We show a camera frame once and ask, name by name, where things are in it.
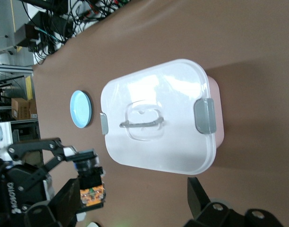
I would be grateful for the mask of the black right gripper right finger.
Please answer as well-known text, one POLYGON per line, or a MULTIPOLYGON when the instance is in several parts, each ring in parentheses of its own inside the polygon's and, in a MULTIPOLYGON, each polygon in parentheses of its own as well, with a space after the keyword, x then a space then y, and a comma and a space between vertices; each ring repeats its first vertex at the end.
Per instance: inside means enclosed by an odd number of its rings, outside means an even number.
POLYGON ((187 203, 192 218, 185 227, 285 227, 277 216, 261 208, 243 214, 220 200, 211 200, 197 177, 187 178, 187 203))

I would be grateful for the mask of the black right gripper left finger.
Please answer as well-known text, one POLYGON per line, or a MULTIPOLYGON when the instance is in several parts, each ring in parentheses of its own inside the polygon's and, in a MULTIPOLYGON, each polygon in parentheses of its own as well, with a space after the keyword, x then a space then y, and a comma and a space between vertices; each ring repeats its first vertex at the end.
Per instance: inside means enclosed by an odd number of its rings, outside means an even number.
POLYGON ((24 215, 26 227, 68 227, 80 209, 80 185, 70 179, 51 201, 31 206, 24 215))

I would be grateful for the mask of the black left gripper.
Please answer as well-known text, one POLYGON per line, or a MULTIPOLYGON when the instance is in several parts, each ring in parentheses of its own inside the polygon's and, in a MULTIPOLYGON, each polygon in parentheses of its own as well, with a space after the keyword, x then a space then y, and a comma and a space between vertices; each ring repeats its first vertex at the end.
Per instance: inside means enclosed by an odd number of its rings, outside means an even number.
POLYGON ((31 140, 8 147, 10 162, 0 163, 0 224, 23 224, 24 214, 32 205, 52 199, 49 172, 63 161, 73 162, 81 183, 98 182, 98 156, 93 150, 76 151, 64 146, 60 138, 31 140), (53 158, 42 167, 17 164, 27 153, 50 151, 53 158), (23 183, 36 183, 26 189, 23 183))

